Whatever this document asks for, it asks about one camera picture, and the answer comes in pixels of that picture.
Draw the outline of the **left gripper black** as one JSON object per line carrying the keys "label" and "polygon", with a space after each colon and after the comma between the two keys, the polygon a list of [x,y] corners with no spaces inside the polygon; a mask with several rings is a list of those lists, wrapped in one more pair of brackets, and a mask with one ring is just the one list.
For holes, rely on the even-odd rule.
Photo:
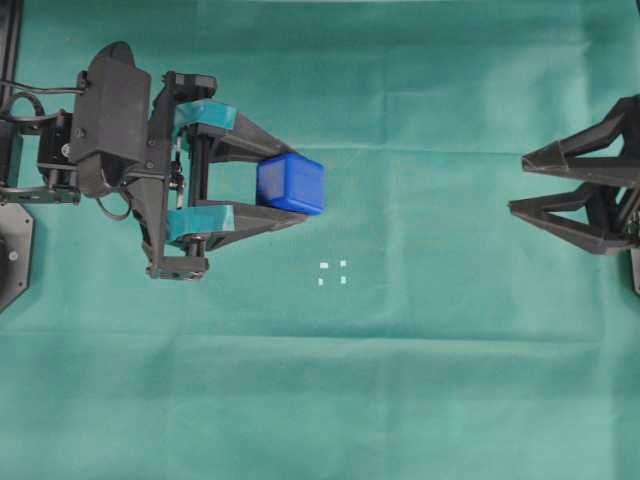
{"label": "left gripper black", "polygon": [[301,224],[308,216],[220,201],[204,201],[168,212],[174,175],[173,129],[175,137],[183,138],[183,150],[203,154],[210,163],[260,163],[296,150],[235,107],[210,99],[200,100],[215,93],[215,77],[169,71],[163,76],[163,83],[152,103],[142,164],[127,172],[127,198],[141,229],[142,249],[148,259],[147,274],[153,279],[199,280],[208,270],[204,254],[195,251],[167,256],[166,238],[168,243],[180,248],[200,241],[206,250],[215,250],[248,237]]}

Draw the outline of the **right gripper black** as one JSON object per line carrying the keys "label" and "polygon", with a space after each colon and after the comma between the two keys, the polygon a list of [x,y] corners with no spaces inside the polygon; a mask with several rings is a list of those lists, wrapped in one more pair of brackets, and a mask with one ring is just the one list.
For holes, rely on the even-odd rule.
{"label": "right gripper black", "polygon": [[637,95],[619,99],[594,125],[523,155],[521,164],[529,173],[586,182],[513,200],[512,215],[594,255],[639,247]]}

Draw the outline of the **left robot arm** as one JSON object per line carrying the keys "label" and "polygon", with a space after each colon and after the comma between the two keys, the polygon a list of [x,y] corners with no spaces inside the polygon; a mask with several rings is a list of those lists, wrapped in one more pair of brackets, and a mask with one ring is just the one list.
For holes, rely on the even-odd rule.
{"label": "left robot arm", "polygon": [[153,278],[197,280],[207,253],[303,223],[325,208],[325,172],[234,107],[211,76],[143,70],[102,58],[72,88],[72,111],[46,113],[19,87],[28,117],[1,111],[3,204],[76,204],[119,195]]}

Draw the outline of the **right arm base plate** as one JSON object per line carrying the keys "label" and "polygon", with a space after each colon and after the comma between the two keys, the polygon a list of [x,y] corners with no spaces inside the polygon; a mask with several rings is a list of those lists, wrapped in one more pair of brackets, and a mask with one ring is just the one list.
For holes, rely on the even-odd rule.
{"label": "right arm base plate", "polygon": [[632,287],[636,295],[640,295],[640,249],[634,248],[629,251]]}

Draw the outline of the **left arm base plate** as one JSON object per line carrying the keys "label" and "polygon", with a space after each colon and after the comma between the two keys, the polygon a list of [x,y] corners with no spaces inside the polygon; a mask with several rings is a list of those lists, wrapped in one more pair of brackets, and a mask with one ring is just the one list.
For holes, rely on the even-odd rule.
{"label": "left arm base plate", "polygon": [[22,205],[1,204],[1,311],[29,287],[34,226]]}

